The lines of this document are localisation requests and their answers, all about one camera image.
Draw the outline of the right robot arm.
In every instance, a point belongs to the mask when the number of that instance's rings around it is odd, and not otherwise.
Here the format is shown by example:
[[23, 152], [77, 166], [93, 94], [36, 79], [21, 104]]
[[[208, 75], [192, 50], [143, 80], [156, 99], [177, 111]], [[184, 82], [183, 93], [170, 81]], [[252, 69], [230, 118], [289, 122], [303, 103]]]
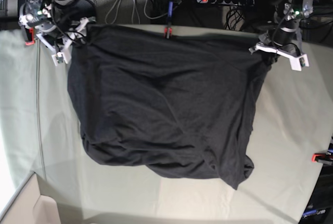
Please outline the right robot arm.
[[51, 52], [55, 65], [71, 61], [71, 47], [88, 43], [88, 26], [96, 23], [96, 6], [89, 0], [25, 0], [18, 24], [25, 44], [38, 39]]

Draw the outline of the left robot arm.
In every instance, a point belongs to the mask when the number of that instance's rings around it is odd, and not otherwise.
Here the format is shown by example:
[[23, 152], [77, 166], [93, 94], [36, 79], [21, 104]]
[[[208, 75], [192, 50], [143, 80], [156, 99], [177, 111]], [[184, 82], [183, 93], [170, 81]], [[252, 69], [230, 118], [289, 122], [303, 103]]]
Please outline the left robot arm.
[[287, 58], [293, 71], [309, 67], [306, 53], [302, 51], [300, 22], [313, 13], [313, 0], [276, 0], [273, 29], [259, 36], [259, 41], [249, 48], [251, 54], [261, 51], [274, 58]]

